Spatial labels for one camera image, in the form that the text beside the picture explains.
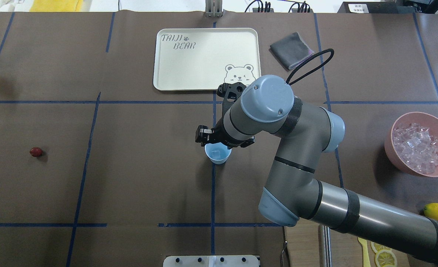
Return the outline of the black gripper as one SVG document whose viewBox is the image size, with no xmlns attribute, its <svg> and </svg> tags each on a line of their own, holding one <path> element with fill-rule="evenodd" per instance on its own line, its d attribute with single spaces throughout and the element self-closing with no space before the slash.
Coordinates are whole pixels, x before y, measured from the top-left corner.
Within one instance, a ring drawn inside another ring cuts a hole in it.
<svg viewBox="0 0 438 267">
<path fill-rule="evenodd" d="M 255 137 L 252 136 L 246 140 L 238 140 L 232 138 L 224 129 L 212 128 L 205 125 L 198 126 L 198 133 L 195 135 L 195 143 L 201 146 L 206 144 L 224 144 L 228 149 L 232 148 L 246 148 L 255 143 Z"/>
</svg>

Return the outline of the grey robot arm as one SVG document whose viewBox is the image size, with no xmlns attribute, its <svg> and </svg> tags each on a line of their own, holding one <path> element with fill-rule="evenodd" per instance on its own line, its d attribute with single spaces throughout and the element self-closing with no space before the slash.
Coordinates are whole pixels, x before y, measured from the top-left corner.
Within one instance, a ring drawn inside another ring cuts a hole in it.
<svg viewBox="0 0 438 267">
<path fill-rule="evenodd" d="M 263 131 L 281 139 L 259 203 L 265 218 L 287 227 L 311 220 L 438 265 L 437 220 L 315 178 L 321 154 L 344 138 L 341 117 L 303 102 L 275 75 L 223 83 L 217 95 L 223 98 L 222 117 L 212 129 L 198 126 L 197 143 L 244 148 Z"/>
</svg>

